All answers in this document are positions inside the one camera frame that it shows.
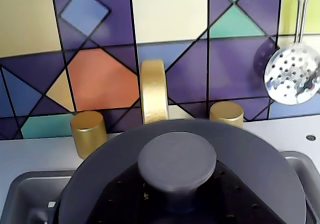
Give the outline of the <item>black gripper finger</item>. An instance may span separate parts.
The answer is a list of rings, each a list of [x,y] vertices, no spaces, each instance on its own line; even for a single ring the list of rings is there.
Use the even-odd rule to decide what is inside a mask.
[[[105,186],[91,211],[91,223],[150,224],[157,216],[156,197],[135,163]]]
[[[277,224],[278,216],[223,163],[197,190],[198,224]]]

